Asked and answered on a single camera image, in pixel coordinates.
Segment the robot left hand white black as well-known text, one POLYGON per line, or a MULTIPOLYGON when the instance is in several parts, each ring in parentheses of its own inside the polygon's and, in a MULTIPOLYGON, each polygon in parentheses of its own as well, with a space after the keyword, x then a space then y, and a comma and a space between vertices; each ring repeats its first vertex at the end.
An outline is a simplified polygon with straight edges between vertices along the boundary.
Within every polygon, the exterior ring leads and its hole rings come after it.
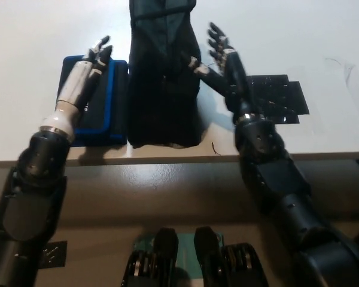
POLYGON ((112 46, 107 45, 109 39, 108 35, 103 37, 75 63, 58 94, 54 112, 42 122, 40 131, 55 133, 69 143, 74 141, 84 108, 109 65, 112 53, 112 46))

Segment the robot right hand white black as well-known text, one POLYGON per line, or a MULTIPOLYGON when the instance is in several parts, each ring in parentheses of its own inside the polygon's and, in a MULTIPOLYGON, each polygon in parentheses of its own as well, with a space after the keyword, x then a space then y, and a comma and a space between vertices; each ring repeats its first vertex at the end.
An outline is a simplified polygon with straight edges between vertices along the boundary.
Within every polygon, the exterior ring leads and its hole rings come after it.
POLYGON ((209 55, 214 59, 218 71, 185 53, 181 55, 184 63, 206 85, 224 97, 228 111, 233 114, 235 125, 260 121, 261 111, 254 103, 239 53, 230 45, 225 33, 213 22, 209 24, 208 35, 209 55))

